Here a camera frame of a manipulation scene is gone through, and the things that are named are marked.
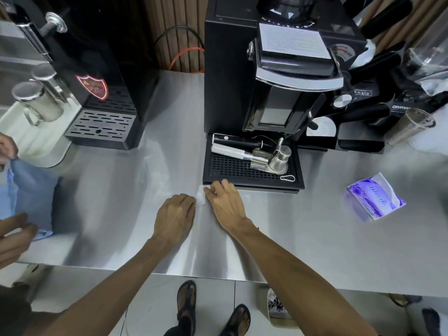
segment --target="tissue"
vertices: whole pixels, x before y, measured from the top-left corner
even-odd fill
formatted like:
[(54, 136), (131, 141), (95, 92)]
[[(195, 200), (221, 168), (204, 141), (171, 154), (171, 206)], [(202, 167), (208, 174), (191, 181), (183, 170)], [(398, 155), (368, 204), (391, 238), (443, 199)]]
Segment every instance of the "tissue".
[(348, 189), (374, 220), (406, 205), (381, 173), (357, 181)]

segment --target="black sandal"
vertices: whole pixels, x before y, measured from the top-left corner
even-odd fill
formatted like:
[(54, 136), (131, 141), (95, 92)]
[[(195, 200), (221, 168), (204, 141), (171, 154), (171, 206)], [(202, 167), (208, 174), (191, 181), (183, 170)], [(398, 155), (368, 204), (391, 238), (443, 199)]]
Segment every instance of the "black sandal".
[[(238, 310), (240, 308), (244, 308), (244, 311), (241, 314), (238, 313)], [(234, 336), (240, 336), (238, 334), (238, 327), (240, 326), (241, 323), (244, 322), (244, 318), (243, 318), (244, 313), (247, 314), (247, 317), (249, 319), (249, 325), (247, 326), (247, 330), (245, 332), (245, 334), (246, 334), (250, 328), (250, 312), (249, 312), (249, 309), (247, 308), (247, 306), (245, 306), (244, 304), (240, 304), (232, 312), (232, 315), (228, 319), (228, 322), (227, 322), (226, 326), (224, 327), (224, 330), (222, 330), (222, 332), (220, 333), (220, 336), (228, 336), (228, 335), (230, 335), (230, 333), (233, 333)]]
[[(185, 302), (184, 302), (184, 306), (182, 306), (182, 308), (177, 311), (177, 320), (179, 321), (181, 319), (182, 314), (185, 311), (188, 311), (190, 316), (190, 320), (191, 320), (191, 326), (190, 326), (190, 334), (191, 336), (194, 335), (194, 332), (196, 331), (196, 297), (197, 297), (197, 288), (196, 288), (196, 283), (194, 283), (192, 280), (188, 280), (187, 282), (183, 283), (179, 290), (177, 291), (177, 302), (179, 301), (179, 293), (182, 290), (183, 287), (185, 287), (186, 285), (188, 285), (187, 288), (187, 295), (185, 297)], [(194, 288), (194, 304), (193, 306), (191, 305), (191, 297), (193, 295), (193, 290), (192, 288)]]

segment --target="red cable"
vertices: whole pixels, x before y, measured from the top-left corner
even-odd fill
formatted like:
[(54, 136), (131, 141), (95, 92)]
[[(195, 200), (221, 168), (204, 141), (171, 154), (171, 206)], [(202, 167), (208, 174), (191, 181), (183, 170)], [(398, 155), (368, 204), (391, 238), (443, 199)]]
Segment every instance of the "red cable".
[[(205, 53), (205, 49), (201, 48), (201, 47), (188, 47), (182, 51), (180, 51), (175, 57), (174, 59), (171, 61), (171, 65), (169, 67), (169, 71), (171, 71), (171, 68), (174, 66), (174, 63), (176, 62), (176, 60), (182, 55), (185, 54), (186, 52), (190, 51), (190, 50), (200, 50), (201, 52)], [(196, 74), (196, 73), (204, 73), (204, 70), (199, 71), (199, 72), (191, 72), (192, 74)]]

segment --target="red shield sticker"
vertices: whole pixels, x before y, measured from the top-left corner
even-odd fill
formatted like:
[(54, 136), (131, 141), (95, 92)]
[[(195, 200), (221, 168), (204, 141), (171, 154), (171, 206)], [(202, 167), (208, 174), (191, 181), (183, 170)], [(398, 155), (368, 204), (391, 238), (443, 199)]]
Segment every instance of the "red shield sticker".
[(104, 79), (96, 79), (90, 75), (80, 77), (75, 75), (78, 81), (84, 86), (84, 88), (94, 97), (99, 100), (106, 100), (109, 96), (108, 85)]

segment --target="person's hand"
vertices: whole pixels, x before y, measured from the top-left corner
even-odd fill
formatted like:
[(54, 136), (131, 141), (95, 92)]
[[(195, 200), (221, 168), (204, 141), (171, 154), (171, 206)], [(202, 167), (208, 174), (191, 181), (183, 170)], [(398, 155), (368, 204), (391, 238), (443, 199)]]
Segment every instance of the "person's hand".
[(216, 218), (231, 235), (240, 226), (253, 225), (246, 217), (243, 200), (235, 186), (223, 179), (215, 181), (210, 189), (204, 187), (205, 196), (210, 201)]
[(3, 133), (0, 133), (0, 172), (9, 163), (11, 158), (17, 157), (18, 149), (14, 140)]
[(175, 248), (193, 225), (196, 199), (182, 193), (168, 198), (157, 212), (151, 239), (169, 250)]
[[(37, 226), (27, 223), (26, 213), (16, 214), (0, 220), (0, 269), (14, 263), (29, 247), (37, 233)], [(22, 231), (4, 237), (7, 233), (21, 228)]]

